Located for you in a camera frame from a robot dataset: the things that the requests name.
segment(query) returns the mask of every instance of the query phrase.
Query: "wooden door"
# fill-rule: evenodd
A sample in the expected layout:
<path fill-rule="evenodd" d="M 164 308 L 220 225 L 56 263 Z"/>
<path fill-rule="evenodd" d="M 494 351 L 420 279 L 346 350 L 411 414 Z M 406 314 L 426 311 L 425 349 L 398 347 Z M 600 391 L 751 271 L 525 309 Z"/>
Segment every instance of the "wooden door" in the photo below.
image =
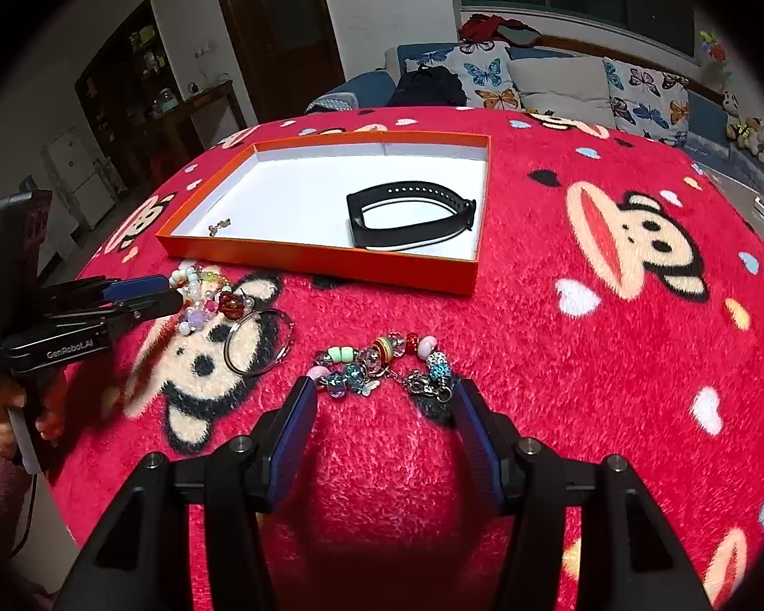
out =
<path fill-rule="evenodd" d="M 325 0 L 219 0 L 258 121 L 302 115 L 344 82 Z"/>

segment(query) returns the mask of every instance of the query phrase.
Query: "red blanket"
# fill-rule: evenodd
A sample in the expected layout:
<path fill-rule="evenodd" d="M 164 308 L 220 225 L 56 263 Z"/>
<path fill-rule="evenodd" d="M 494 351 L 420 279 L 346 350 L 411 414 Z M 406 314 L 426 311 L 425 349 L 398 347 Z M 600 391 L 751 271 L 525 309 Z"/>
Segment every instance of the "red blanket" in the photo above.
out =
<path fill-rule="evenodd" d="M 241 145 L 379 125 L 492 137 L 475 295 L 224 267 L 259 304 L 295 319 L 291 355 L 244 383 L 207 336 L 215 324 L 183 337 L 157 322 L 112 356 L 71 367 L 70 454 L 53 493 L 76 540 L 144 453 L 211 451 L 279 406 L 314 351 L 414 330 L 436 336 L 523 435 L 566 457 L 627 456 L 718 605 L 764 541 L 764 244 L 680 151 L 484 109 L 262 124 L 162 185 L 83 275 L 169 275 L 181 260 L 165 256 L 155 231 Z M 266 336 L 253 332 L 247 359 Z M 281 608 L 469 611 L 489 605 L 510 524 L 479 500 L 458 435 L 386 379 L 368 398 L 320 396 L 291 496 L 261 536 Z M 200 611 L 202 531 L 194 512 Z M 572 514 L 562 608 L 575 599 L 578 537 Z"/>

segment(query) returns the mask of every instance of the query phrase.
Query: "butterfly pillow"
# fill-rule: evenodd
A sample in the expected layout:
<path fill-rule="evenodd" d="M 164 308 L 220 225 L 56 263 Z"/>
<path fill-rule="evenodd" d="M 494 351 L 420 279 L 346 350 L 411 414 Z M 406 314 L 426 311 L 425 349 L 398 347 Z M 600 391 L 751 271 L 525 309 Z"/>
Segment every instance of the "butterfly pillow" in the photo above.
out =
<path fill-rule="evenodd" d="M 503 41 L 461 44 L 449 50 L 426 52 L 418 60 L 407 60 L 405 68 L 442 66 L 458 75 L 467 105 L 489 109 L 521 109 L 518 90 L 507 71 L 509 52 Z"/>
<path fill-rule="evenodd" d="M 682 146 L 688 136 L 686 79 L 603 58 L 614 122 L 621 131 Z"/>

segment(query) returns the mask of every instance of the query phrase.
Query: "monkey ear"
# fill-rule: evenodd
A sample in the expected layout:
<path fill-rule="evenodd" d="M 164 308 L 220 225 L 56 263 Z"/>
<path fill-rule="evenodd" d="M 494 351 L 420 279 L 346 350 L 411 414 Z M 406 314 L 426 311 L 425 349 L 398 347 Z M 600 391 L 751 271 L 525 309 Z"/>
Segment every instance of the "monkey ear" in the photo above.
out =
<path fill-rule="evenodd" d="M 625 203 L 636 204 L 639 207 L 648 207 L 656 209 L 657 211 L 662 210 L 662 204 L 659 204 L 654 198 L 648 197 L 648 195 L 643 195 L 642 193 L 628 193 L 625 195 Z"/>
<path fill-rule="evenodd" d="M 707 300 L 707 285 L 695 275 L 663 275 L 660 276 L 665 286 L 674 294 L 684 299 L 704 303 Z"/>

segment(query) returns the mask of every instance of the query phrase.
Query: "butterfly print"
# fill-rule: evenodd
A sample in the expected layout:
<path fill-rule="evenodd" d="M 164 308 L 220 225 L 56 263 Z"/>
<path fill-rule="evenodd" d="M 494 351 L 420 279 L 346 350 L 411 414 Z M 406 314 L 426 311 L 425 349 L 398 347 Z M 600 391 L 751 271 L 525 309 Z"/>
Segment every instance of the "butterfly print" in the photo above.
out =
<path fill-rule="evenodd" d="M 611 97 L 611 112 L 614 113 L 615 117 L 622 117 L 632 126 L 636 126 L 636 121 L 632 117 L 632 114 L 628 112 L 628 104 L 621 98 L 617 98 L 616 96 Z"/>
<path fill-rule="evenodd" d="M 682 119 L 687 119 L 690 114 L 690 105 L 686 102 L 670 102 L 670 124 L 678 124 Z"/>
<path fill-rule="evenodd" d="M 609 83 L 624 92 L 625 87 L 622 86 L 622 80 L 620 79 L 620 76 L 617 75 L 617 67 L 609 62 L 603 62 L 603 67 L 605 67 L 605 77 L 609 79 Z"/>
<path fill-rule="evenodd" d="M 653 76 L 648 73 L 648 71 L 640 71 L 640 69 L 632 67 L 632 77 L 628 79 L 628 83 L 632 86 L 643 85 L 643 87 L 646 87 L 650 93 L 656 94 L 657 96 L 661 95 L 657 89 L 657 85 L 654 85 L 653 83 Z"/>
<path fill-rule="evenodd" d="M 640 107 L 632 111 L 640 120 L 651 120 L 661 128 L 670 128 L 666 120 L 662 119 L 662 112 L 656 108 L 649 108 L 648 105 L 640 103 Z"/>
<path fill-rule="evenodd" d="M 501 93 L 487 92 L 483 89 L 476 89 L 478 96 L 484 99 L 484 107 L 489 109 L 518 109 L 519 104 L 514 91 L 504 89 Z"/>
<path fill-rule="evenodd" d="M 479 87 L 485 87 L 486 81 L 489 80 L 493 87 L 498 87 L 501 84 L 501 58 L 494 59 L 489 63 L 486 71 L 481 70 L 475 64 L 465 62 L 465 69 L 473 77 L 473 82 Z"/>
<path fill-rule="evenodd" d="M 682 87 L 688 86 L 688 79 L 683 78 L 681 75 L 673 75 L 672 73 L 664 73 L 664 78 L 662 79 L 662 89 L 670 89 L 676 83 L 679 83 L 682 85 Z"/>
<path fill-rule="evenodd" d="M 458 49 L 463 52 L 465 55 L 472 55 L 473 52 L 478 48 L 479 50 L 483 50 L 484 52 L 489 52 L 495 47 L 494 41 L 480 41 L 477 44 L 461 44 Z"/>
<path fill-rule="evenodd" d="M 444 62 L 452 49 L 453 48 L 444 48 L 442 50 L 432 50 L 431 52 L 426 52 L 421 56 L 419 63 L 423 66 L 426 66 L 428 64 L 438 64 L 440 62 Z"/>

